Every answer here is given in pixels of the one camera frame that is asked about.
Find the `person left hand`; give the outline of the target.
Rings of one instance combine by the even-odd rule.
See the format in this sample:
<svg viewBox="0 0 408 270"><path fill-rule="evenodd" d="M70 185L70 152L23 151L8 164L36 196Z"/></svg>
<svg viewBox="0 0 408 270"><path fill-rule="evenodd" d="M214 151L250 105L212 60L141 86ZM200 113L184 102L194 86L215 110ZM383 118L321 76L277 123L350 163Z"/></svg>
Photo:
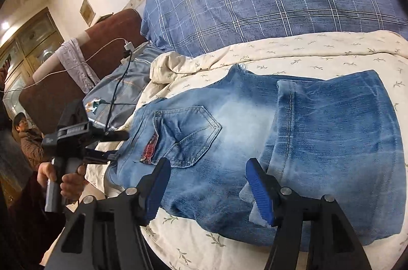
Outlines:
<svg viewBox="0 0 408 270"><path fill-rule="evenodd" d="M81 165L75 173L69 173L61 178L61 195L69 200L71 203L77 202L88 184L84 178L86 174L86 166ZM57 181L56 171L50 162L43 162L40 164L37 171L37 182L46 190L48 181Z"/></svg>

